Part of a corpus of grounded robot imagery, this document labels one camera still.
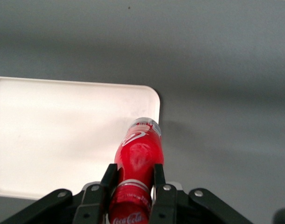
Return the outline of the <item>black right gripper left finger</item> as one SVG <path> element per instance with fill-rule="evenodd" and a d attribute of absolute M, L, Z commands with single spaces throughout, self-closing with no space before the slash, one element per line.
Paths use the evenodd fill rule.
<path fill-rule="evenodd" d="M 73 223 L 105 224 L 111 196 L 117 186 L 117 164 L 109 164 L 101 182 L 92 183 L 84 190 L 76 209 Z"/>

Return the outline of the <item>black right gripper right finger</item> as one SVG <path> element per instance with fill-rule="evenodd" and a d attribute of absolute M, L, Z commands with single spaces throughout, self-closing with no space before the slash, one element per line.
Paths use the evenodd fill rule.
<path fill-rule="evenodd" d="M 175 224 L 177 213 L 177 189 L 165 180 L 162 164 L 154 166 L 154 203 L 150 215 L 151 224 Z"/>

